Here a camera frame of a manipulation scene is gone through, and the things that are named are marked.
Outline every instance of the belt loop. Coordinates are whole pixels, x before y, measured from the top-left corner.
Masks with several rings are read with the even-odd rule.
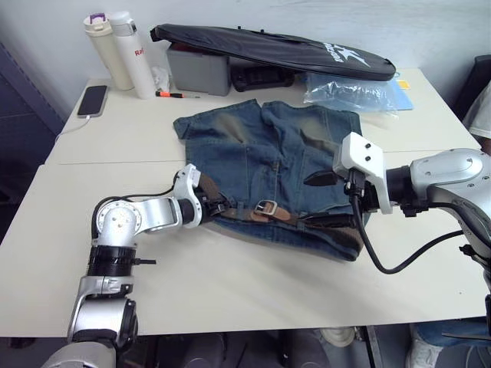
[[[304,232],[305,231],[305,222],[303,222],[302,220],[298,220],[297,223],[297,229],[300,231],[300,232]]]
[[[237,202],[237,219],[244,221],[244,202]]]

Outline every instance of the water bottle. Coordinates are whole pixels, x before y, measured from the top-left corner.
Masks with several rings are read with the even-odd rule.
[[[114,86],[120,90],[130,90],[133,82],[113,37],[113,30],[104,13],[92,14],[84,19],[85,33],[92,41],[99,57],[109,70]]]
[[[135,91],[142,100],[155,97],[155,83],[148,65],[145,50],[137,33],[137,26],[128,11],[109,14],[114,40],[120,56],[128,69]]]

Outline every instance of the blue denim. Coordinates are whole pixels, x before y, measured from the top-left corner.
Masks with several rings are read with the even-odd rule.
[[[320,106],[290,107],[256,100],[182,117],[174,122],[186,141],[186,161],[210,176],[232,207],[254,209],[270,199],[290,213],[352,213],[343,184],[315,187],[307,176],[332,167],[334,150],[350,132],[361,133],[359,116]],[[354,261],[355,241],[282,222],[254,223],[216,218],[235,232]]]
[[[442,336],[442,333],[459,335],[489,336],[486,318],[470,318],[466,320],[438,320],[435,322],[422,322],[414,324],[414,329],[426,343],[437,347],[453,347],[455,345],[467,345],[475,347],[491,346],[491,341],[456,339]]]

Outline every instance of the smartphone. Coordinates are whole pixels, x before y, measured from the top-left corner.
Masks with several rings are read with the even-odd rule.
[[[107,86],[87,87],[84,98],[78,108],[77,116],[99,117],[104,109],[107,97]]]

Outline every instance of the orange marker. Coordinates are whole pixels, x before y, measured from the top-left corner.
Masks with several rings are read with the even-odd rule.
[[[170,94],[169,92],[163,92],[158,90],[155,92],[157,97],[173,97],[173,98],[199,98],[199,96],[186,96],[184,94]]]

